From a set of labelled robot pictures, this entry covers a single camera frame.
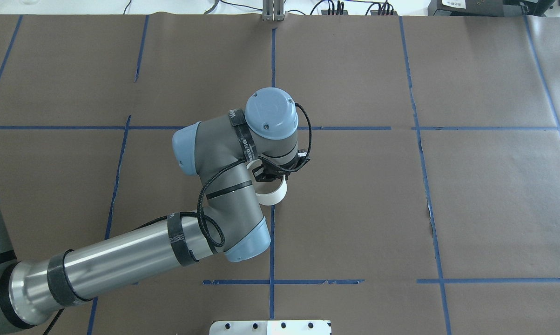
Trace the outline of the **orange black connector strip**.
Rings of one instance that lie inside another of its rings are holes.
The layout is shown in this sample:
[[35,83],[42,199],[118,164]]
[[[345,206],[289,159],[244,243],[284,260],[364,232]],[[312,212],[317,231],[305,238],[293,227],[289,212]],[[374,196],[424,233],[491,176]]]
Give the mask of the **orange black connector strip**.
[[397,16],[397,11],[388,0],[321,0],[310,15],[360,15]]

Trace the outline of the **aluminium frame post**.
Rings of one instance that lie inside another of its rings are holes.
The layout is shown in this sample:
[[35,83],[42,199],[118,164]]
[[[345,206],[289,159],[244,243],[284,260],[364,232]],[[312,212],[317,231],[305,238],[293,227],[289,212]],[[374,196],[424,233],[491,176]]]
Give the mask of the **aluminium frame post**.
[[284,0],[263,0],[262,1],[262,21],[284,21],[286,11]]

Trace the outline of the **white mug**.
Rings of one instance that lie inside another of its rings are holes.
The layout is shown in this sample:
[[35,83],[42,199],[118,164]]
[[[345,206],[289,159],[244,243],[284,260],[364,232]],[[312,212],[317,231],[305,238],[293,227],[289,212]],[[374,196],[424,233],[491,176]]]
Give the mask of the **white mug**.
[[288,184],[284,176],[280,176],[274,181],[256,181],[253,172],[262,165],[260,160],[252,161],[247,164],[247,170],[255,188],[258,203],[263,206],[273,206],[284,199],[288,192]]

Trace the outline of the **white pedestal column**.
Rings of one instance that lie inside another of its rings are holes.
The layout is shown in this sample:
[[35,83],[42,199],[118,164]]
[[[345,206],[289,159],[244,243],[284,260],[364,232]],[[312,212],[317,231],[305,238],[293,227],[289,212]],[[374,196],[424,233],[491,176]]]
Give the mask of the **white pedestal column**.
[[246,320],[218,321],[210,335],[331,335],[329,320]]

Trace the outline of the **black box device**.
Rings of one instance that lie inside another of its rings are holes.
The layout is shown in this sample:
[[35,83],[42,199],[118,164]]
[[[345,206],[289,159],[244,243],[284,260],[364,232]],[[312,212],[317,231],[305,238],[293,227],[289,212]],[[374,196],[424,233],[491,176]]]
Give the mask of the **black box device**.
[[516,17],[524,15],[521,6],[505,0],[431,0],[427,16]]

